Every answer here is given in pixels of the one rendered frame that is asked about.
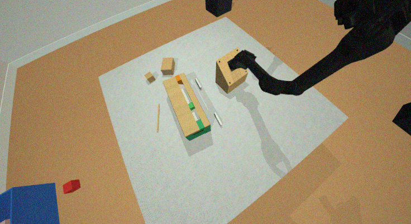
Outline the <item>green block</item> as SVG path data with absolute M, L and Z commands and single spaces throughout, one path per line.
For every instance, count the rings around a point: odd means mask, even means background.
M 190 102 L 190 103 L 188 104 L 188 106 L 189 106 L 189 108 L 190 108 L 191 111 L 192 111 L 193 109 L 195 109 L 195 107 L 194 107 L 194 105 L 193 105 L 193 102 Z

